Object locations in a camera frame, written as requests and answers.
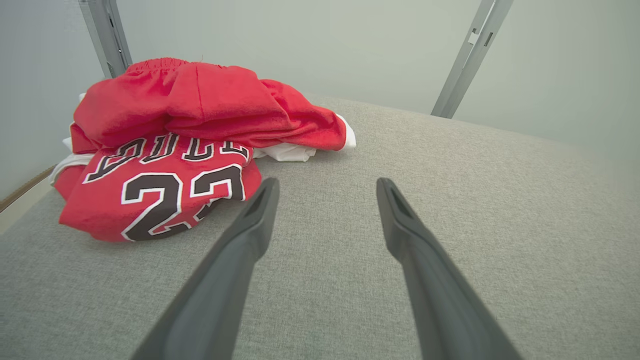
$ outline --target white trim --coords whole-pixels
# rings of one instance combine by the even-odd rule
[[[307,161],[311,156],[316,155],[316,150],[312,147],[294,145],[286,142],[261,149],[253,149],[254,159],[267,155],[277,161]]]
[[[58,180],[58,176],[68,167],[89,165],[94,155],[95,154],[70,154],[53,168],[51,175],[49,175],[49,184],[53,186]]]
[[[344,125],[347,127],[347,136],[346,136],[346,139],[344,140],[344,146],[340,149],[340,151],[346,150],[346,149],[353,149],[354,147],[356,147],[356,133],[353,132],[353,129],[351,128],[351,126],[349,126],[349,123],[347,122],[347,120],[344,120],[344,117],[338,114],[336,114],[336,116],[338,116],[338,118],[340,118],[340,120],[342,120]]]

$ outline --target red clothing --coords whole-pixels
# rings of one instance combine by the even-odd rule
[[[292,143],[341,150],[346,125],[289,85],[251,70],[178,59],[131,65],[93,85],[74,113],[75,153],[166,130],[250,147]]]
[[[261,182],[254,147],[355,145],[343,119],[288,85],[176,59],[93,85],[74,120],[73,152],[95,156],[58,176],[60,223],[105,241],[165,238],[197,225],[218,199],[249,199]]]

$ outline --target gray fabric surface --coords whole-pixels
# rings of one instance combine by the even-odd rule
[[[375,180],[391,177],[528,358],[640,357],[640,193],[628,170],[529,136],[325,97],[358,138],[278,177],[236,359],[418,359]],[[1,238],[7,359],[126,359],[242,205],[173,238],[111,244],[57,224],[51,192]]]

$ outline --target wooden edge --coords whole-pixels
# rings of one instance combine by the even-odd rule
[[[22,185],[18,190],[15,190],[9,196],[5,197],[2,201],[0,201],[0,213],[3,212],[9,205],[13,204],[14,201],[18,200],[19,197],[23,196],[26,192],[28,192],[32,187],[36,186],[40,181],[44,180],[51,172],[53,171],[53,167],[44,170],[43,172],[36,175],[33,179],[27,181],[26,184]]]

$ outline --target gray wall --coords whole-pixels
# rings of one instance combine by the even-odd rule
[[[240,65],[301,91],[430,113],[480,0],[120,0],[134,61]]]
[[[640,165],[638,0],[514,0],[454,119]]]
[[[102,77],[75,0],[0,1],[0,199],[68,154],[78,94]]]

